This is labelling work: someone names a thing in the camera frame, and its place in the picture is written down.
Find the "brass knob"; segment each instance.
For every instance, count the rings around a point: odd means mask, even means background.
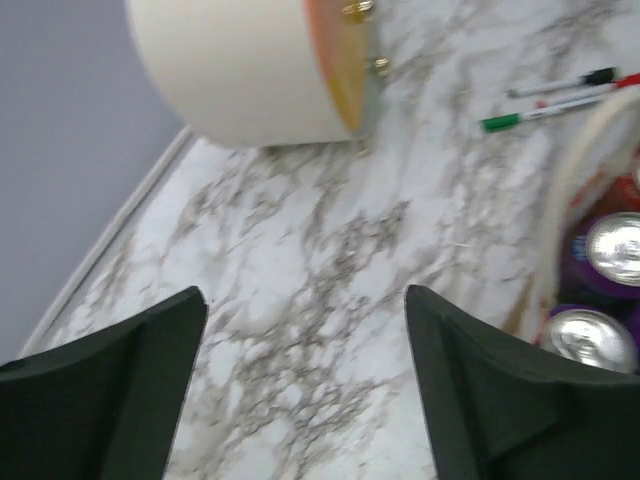
[[[391,62],[387,57],[378,57],[369,62],[371,68],[379,77],[386,77],[391,73]]]
[[[342,9],[342,14],[353,23],[363,23],[371,20],[373,0],[362,0],[348,4]]]

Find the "wall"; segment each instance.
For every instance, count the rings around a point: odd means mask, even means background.
[[[181,127],[123,1],[0,3],[0,362]]]

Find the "white marble table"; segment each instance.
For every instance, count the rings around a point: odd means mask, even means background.
[[[200,140],[52,345],[189,285],[210,302],[167,479],[430,479],[403,314],[419,283],[494,325],[581,114],[483,135],[507,88],[640,71],[633,0],[380,0],[375,152]]]

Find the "marker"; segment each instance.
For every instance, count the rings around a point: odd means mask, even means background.
[[[555,115],[561,115],[578,107],[593,105],[594,103],[601,102],[606,97],[607,96],[604,94],[596,95],[589,98],[575,100],[573,102],[561,103],[559,105],[551,105],[549,107],[529,110],[528,112],[512,113],[511,115],[503,115],[501,117],[485,118],[481,123],[485,132],[497,132],[498,130],[513,128],[522,122],[529,122],[531,120],[553,117]]]
[[[607,83],[605,85],[598,85],[597,87],[591,87],[581,92],[573,93],[570,95],[564,95],[562,97],[554,98],[551,100],[540,100],[536,102],[537,108],[544,108],[551,105],[558,105],[560,103],[573,102],[574,100],[580,100],[582,98],[593,97],[594,95],[602,95],[603,93],[613,92],[621,88],[631,87],[633,85],[640,85],[640,73],[635,73],[624,77],[614,83]]]
[[[541,83],[540,85],[532,85],[530,87],[512,88],[507,91],[507,95],[511,98],[527,97],[537,93],[547,93],[565,88],[579,87],[580,85],[603,85],[611,83],[616,78],[616,69],[614,67],[594,70],[591,73],[582,75],[568,80],[557,80],[555,82]]]

